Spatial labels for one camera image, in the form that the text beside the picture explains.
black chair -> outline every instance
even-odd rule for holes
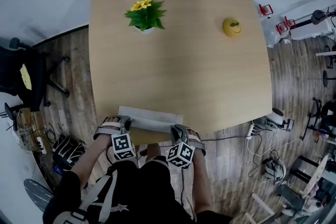
[[[20,43],[18,38],[12,38],[9,47],[16,50],[0,47],[0,92],[18,95],[23,102],[22,107],[30,108],[33,112],[39,110],[42,98],[43,105],[50,106],[47,99],[47,85],[62,93],[65,98],[69,97],[69,91],[62,89],[50,80],[50,75],[63,61],[70,61],[68,57],[62,57],[47,70],[47,54],[38,53],[31,46]],[[23,64],[25,64],[32,82],[31,90],[25,87],[21,77],[20,69]]]

yellow ball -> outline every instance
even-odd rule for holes
[[[240,33],[242,32],[240,22],[238,22],[236,19],[226,19],[223,22],[223,30],[224,33],[227,34],[229,37],[238,37]]]

black baseboard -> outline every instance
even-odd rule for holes
[[[81,27],[78,27],[78,28],[75,28],[75,29],[66,31],[66,32],[61,33],[61,34],[58,34],[58,35],[56,35],[56,36],[53,36],[53,37],[51,37],[51,38],[48,38],[48,39],[46,39],[46,40],[43,40],[43,41],[41,41],[41,42],[39,42],[39,43],[33,45],[33,47],[34,47],[34,48],[38,48],[38,47],[44,45],[45,43],[54,41],[54,40],[57,39],[57,38],[60,38],[60,37],[65,36],[65,35],[67,35],[67,34],[71,34],[71,33],[73,33],[73,32],[76,32],[76,31],[79,31],[79,30],[82,30],[82,29],[86,29],[86,28],[89,28],[89,25],[83,25],[83,26],[81,26]]]

yellow paper on chair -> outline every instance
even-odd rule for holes
[[[25,64],[22,65],[20,69],[20,73],[21,73],[21,77],[22,77],[24,85],[26,86],[28,90],[31,91],[32,90],[31,80],[30,80],[30,76],[29,76],[29,73],[28,73],[28,70]]]

gray wood plank floor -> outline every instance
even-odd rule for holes
[[[273,49],[268,49],[273,106],[280,109],[286,118],[295,120],[295,128],[292,132],[281,131],[277,133],[278,142],[274,147],[277,150],[285,143],[299,138],[303,134],[308,120],[307,114],[313,105],[313,97],[321,99],[323,104],[333,98],[334,82],[330,81],[328,88],[324,88],[322,84],[322,72],[326,69],[329,60],[325,57],[314,56],[316,52],[324,51],[326,44],[329,44],[330,47],[333,45],[327,38],[311,38],[292,41],[291,44],[281,43]],[[40,112],[36,113],[40,124],[50,123],[54,127],[59,124],[65,132],[86,144],[91,143],[92,135],[97,127],[88,48],[87,29],[60,37],[39,48],[40,51],[50,52],[48,64],[61,56],[71,58],[70,63],[62,65],[52,77],[54,81],[59,82],[70,91],[70,97],[65,99],[54,89],[48,88],[51,106],[48,108],[41,106]],[[328,70],[328,74],[331,77],[336,77],[334,70]],[[244,136],[247,134],[248,128],[249,123],[244,123],[215,133],[202,134],[202,139]],[[263,140],[259,154],[268,149],[272,132],[263,132],[261,136]],[[251,151],[256,151],[260,143],[259,139],[259,137],[251,139],[249,142]],[[244,218],[246,211],[257,221],[262,220],[267,215],[251,198],[253,192],[273,211],[281,210],[284,200],[274,195],[275,186],[262,177],[263,168],[260,167],[253,177],[248,177],[249,171],[255,165],[253,154],[247,150],[245,138],[205,142],[205,144],[207,146],[206,164],[216,212],[235,216],[232,223],[248,223]],[[324,154],[325,146],[326,142],[321,139],[316,144],[313,133],[309,131],[303,142],[297,140],[284,146],[279,155],[286,162],[286,167],[289,170],[299,155],[318,161]],[[162,153],[166,154],[166,150],[167,148],[162,148]],[[262,157],[256,156],[256,163],[260,164],[269,155],[268,152]],[[94,167],[89,183],[94,183],[96,179],[101,177],[108,166],[109,163],[102,154]],[[311,167],[304,168],[306,173],[312,172]],[[192,200],[192,172],[192,167],[185,172],[185,196],[190,201]],[[55,176],[55,174],[49,172],[49,176]],[[290,177],[289,182],[296,191],[304,189],[305,183],[296,178]],[[173,166],[171,166],[171,183],[175,189],[176,199],[180,200],[181,171]]]

